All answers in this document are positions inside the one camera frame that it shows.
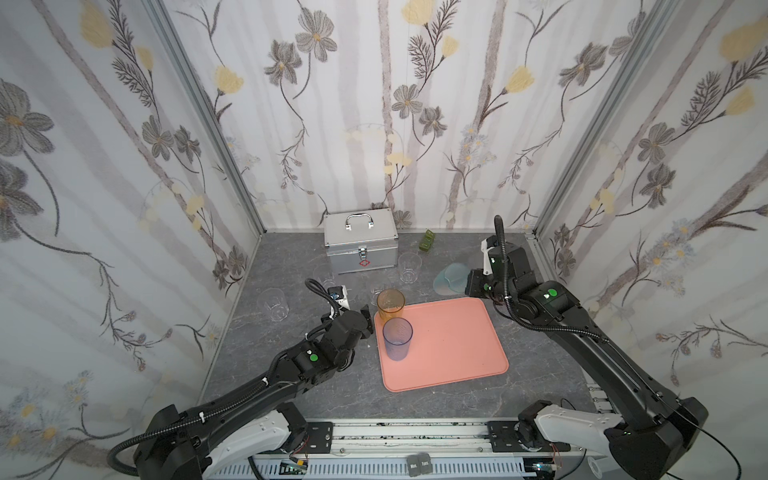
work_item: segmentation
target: blue plastic cup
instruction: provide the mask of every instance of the blue plastic cup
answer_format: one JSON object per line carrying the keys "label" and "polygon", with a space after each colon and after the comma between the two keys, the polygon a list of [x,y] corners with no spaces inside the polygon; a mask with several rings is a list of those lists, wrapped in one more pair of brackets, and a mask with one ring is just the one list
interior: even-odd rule
{"label": "blue plastic cup", "polygon": [[390,319],[382,329],[386,355],[399,362],[408,355],[408,348],[413,338],[413,327],[408,320],[400,317]]}

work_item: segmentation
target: pink tray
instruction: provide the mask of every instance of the pink tray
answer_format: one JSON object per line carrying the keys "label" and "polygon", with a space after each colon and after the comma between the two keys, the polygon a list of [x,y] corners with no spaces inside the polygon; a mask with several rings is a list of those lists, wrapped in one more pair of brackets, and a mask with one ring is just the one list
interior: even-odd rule
{"label": "pink tray", "polygon": [[413,325],[413,338],[408,356],[399,362],[386,355],[383,324],[378,313],[374,317],[382,377],[390,392],[500,375],[509,368],[480,299],[407,305],[401,316]]}

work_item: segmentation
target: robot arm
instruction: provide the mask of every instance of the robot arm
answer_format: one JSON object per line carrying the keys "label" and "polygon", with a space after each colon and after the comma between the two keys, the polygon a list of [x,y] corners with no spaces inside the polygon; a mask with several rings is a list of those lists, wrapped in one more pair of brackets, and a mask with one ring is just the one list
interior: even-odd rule
{"label": "robot arm", "polygon": [[[173,405],[162,409],[146,433],[110,451],[108,464],[143,480],[194,480],[249,455],[296,450],[306,438],[307,424],[296,407],[285,402],[348,368],[358,341],[373,334],[367,306],[356,312],[339,308],[330,296],[326,299],[333,317],[304,341],[278,353],[266,372],[184,412]],[[135,468],[117,458],[132,445],[138,445]]]}
{"label": "robot arm", "polygon": [[500,221],[496,224],[496,235],[485,240],[482,248],[492,272],[473,270],[466,294],[506,303],[508,318],[546,333],[602,387],[621,413],[575,412],[540,400],[519,416],[521,441],[583,446],[612,456],[633,478],[657,480],[690,449],[698,434],[696,425],[706,421],[707,410],[695,398],[679,399],[649,376],[605,336],[562,284],[536,283],[525,251],[505,243],[503,224],[501,228]]}
{"label": "robot arm", "polygon": [[[520,443],[579,445],[612,457],[637,480],[658,480],[690,449],[707,410],[695,398],[677,398],[629,359],[563,285],[537,283],[525,251],[506,243],[500,217],[495,223],[496,235],[483,241],[484,267],[469,274],[465,293],[504,304],[509,315],[500,314],[550,336],[621,413],[565,410],[539,400],[518,416]],[[110,451],[108,464],[143,480],[194,480],[260,452],[295,451],[307,423],[286,402],[348,368],[358,341],[373,333],[367,306],[360,312],[339,307],[343,289],[306,283],[331,306],[321,326],[278,353],[266,372],[215,401],[181,413],[162,409],[147,432]],[[117,458],[133,445],[135,468]]]}

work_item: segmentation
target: toolbox handle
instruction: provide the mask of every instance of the toolbox handle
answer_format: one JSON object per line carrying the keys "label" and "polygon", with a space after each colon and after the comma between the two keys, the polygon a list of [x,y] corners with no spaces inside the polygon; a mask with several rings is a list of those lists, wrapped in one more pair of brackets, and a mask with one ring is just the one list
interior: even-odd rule
{"label": "toolbox handle", "polygon": [[368,228],[373,228],[373,218],[370,215],[368,215],[368,214],[352,214],[352,215],[349,215],[346,218],[346,222],[344,224],[344,226],[346,227],[347,230],[351,230],[352,229],[352,225],[349,224],[349,219],[352,218],[352,217],[368,217]]}

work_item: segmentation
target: clear glass cup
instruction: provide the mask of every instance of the clear glass cup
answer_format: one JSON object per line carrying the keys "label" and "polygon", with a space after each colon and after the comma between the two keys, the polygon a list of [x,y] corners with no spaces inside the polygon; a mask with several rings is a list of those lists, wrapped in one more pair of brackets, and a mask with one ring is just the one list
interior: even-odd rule
{"label": "clear glass cup", "polygon": [[415,253],[406,252],[397,259],[397,271],[403,283],[414,283],[419,279],[422,258]]}
{"label": "clear glass cup", "polygon": [[391,360],[399,362],[408,355],[408,348],[413,338],[413,326],[408,320],[397,316],[384,325],[382,336],[386,355]]}
{"label": "clear glass cup", "polygon": [[387,323],[390,319],[400,316],[400,311],[406,306],[406,296],[400,290],[389,288],[379,294],[376,300],[379,308],[379,317]]}
{"label": "clear glass cup", "polygon": [[256,300],[261,311],[273,322],[279,322],[288,316],[288,300],[279,288],[268,288],[259,294]]}
{"label": "clear glass cup", "polygon": [[389,281],[382,273],[377,272],[366,279],[366,285],[371,295],[371,303],[377,305],[379,294],[389,287]]}
{"label": "clear glass cup", "polygon": [[336,276],[328,263],[316,266],[312,272],[312,278],[320,282],[325,288],[336,285]]}

